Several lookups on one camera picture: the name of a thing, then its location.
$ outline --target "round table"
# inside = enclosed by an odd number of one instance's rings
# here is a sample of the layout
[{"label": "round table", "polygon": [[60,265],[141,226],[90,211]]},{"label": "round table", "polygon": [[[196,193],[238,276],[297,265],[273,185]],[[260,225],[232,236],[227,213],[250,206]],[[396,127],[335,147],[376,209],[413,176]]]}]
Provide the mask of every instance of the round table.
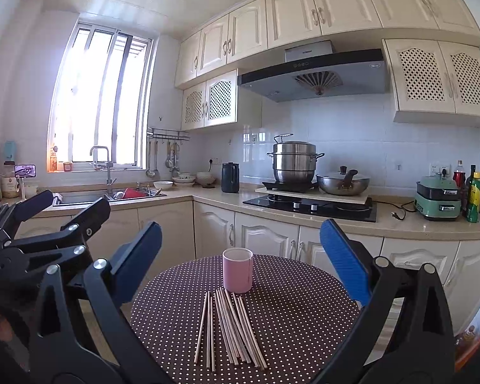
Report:
[{"label": "round table", "polygon": [[253,287],[242,296],[268,369],[229,365],[214,309],[213,373],[206,369],[206,325],[199,361],[194,364],[193,360],[205,292],[220,287],[222,257],[218,255],[164,271],[133,303],[133,330],[177,383],[308,383],[359,314],[342,284],[323,270],[255,255]]}]

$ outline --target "window frame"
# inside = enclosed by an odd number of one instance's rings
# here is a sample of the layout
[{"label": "window frame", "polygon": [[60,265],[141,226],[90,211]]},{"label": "window frame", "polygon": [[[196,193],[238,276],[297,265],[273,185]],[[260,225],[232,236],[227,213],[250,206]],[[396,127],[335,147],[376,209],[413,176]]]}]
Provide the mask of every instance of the window frame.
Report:
[{"label": "window frame", "polygon": [[[88,50],[92,41],[92,37],[94,36],[94,32],[104,32],[111,34],[110,43],[108,46],[108,56],[105,63],[105,68],[103,70],[103,78],[101,81],[100,86],[100,93],[98,98],[98,105],[96,111],[96,122],[95,122],[95,131],[94,131],[94,144],[98,144],[98,128],[99,128],[99,119],[100,119],[100,110],[101,110],[101,101],[103,95],[103,87],[105,83],[106,73],[109,66],[109,61],[113,52],[114,45],[116,43],[116,39],[118,36],[126,37],[126,44],[123,52],[123,59],[121,62],[121,68],[118,76],[118,83],[116,87],[116,97],[114,102],[114,116],[113,116],[113,128],[112,128],[112,140],[111,140],[111,149],[110,149],[110,160],[114,163],[113,170],[139,170],[143,169],[144,167],[144,155],[142,155],[142,151],[145,148],[144,139],[147,133],[147,108],[149,107],[149,83],[150,83],[150,72],[152,70],[152,60],[154,57],[154,45],[152,38],[146,38],[139,35],[132,35],[129,33],[122,32],[119,28],[111,28],[106,26],[101,26],[98,24],[86,23],[86,22],[78,22],[73,30],[73,33],[68,41],[68,45],[62,59],[60,69],[59,69],[59,76],[56,82],[56,89],[54,91],[54,96],[52,98],[52,108],[50,114],[50,126],[49,126],[49,139],[48,139],[48,152],[50,151],[50,147],[55,139],[55,121],[57,116],[57,99],[59,95],[59,78],[62,74],[64,69],[65,61],[67,58],[68,52],[74,46],[76,38],[80,30],[88,30],[89,35],[87,36],[87,41],[85,43],[85,50]],[[136,121],[136,130],[135,130],[135,142],[134,142],[134,162],[133,163],[116,163],[116,142],[117,142],[117,121],[118,121],[118,113],[119,113],[119,101],[121,98],[121,86],[124,78],[124,70],[126,68],[126,61],[128,59],[129,50],[131,47],[132,40],[134,38],[142,39],[147,41],[146,46],[146,56],[144,58],[144,69],[142,72],[142,80],[139,89],[139,98],[137,103],[137,121]],[[47,155],[47,169],[49,169],[49,156]],[[68,160],[73,162],[73,132],[72,126],[70,126],[68,132]],[[98,152],[95,150],[93,152],[92,159],[86,162],[73,162],[73,171],[83,172],[83,171],[93,171],[98,170],[97,166],[90,167],[98,162]]]}]

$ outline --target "window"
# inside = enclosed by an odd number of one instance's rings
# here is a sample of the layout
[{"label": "window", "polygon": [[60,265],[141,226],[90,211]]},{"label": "window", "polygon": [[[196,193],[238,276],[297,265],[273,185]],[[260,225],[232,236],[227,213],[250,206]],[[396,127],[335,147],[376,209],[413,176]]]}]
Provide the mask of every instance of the window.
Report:
[{"label": "window", "polygon": [[52,105],[49,147],[57,160],[72,161],[75,170],[107,160],[114,168],[142,165],[151,40],[117,29],[80,23],[70,40]]}]

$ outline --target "green electric grill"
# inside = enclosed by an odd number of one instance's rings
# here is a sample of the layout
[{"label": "green electric grill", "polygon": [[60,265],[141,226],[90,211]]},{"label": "green electric grill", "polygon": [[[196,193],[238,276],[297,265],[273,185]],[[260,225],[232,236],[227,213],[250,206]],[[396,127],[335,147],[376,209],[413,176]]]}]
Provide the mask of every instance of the green electric grill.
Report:
[{"label": "green electric grill", "polygon": [[455,180],[440,174],[416,183],[414,206],[428,220],[455,220],[461,212],[461,195]]}]

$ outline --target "faucet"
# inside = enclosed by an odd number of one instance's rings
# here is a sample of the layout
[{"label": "faucet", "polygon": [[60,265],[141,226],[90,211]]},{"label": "faucet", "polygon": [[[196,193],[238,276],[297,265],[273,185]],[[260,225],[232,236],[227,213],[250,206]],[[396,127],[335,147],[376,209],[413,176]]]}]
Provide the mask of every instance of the faucet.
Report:
[{"label": "faucet", "polygon": [[109,195],[112,194],[112,185],[113,183],[117,180],[117,178],[115,178],[114,180],[112,180],[112,177],[110,176],[110,169],[114,166],[113,162],[110,161],[110,154],[108,152],[108,147],[107,146],[92,146],[91,147],[91,151],[89,152],[89,156],[92,156],[92,153],[94,152],[94,150],[97,150],[97,149],[101,149],[101,148],[104,148],[106,151],[107,151],[107,162],[106,162],[106,168],[107,168],[107,193]]}]

